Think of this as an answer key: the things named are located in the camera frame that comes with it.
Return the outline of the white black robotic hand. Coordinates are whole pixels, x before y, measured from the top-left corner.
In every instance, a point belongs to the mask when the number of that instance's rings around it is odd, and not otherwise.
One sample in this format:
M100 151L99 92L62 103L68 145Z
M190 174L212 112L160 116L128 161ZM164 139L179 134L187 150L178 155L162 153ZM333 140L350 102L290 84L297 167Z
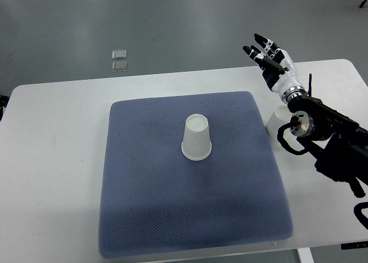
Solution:
M298 71L289 54L265 36L255 33L254 39L262 48L245 45L243 51L259 66L267 87L284 103L305 95L305 88L298 81Z

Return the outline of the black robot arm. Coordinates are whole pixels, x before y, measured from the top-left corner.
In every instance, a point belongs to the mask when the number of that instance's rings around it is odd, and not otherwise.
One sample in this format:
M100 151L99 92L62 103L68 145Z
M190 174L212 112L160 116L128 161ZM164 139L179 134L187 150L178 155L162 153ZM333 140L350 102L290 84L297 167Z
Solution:
M335 182L347 183L355 197L364 198L367 130L299 85L284 91L282 98L292 117L278 129L281 146L291 154L311 154L319 173Z

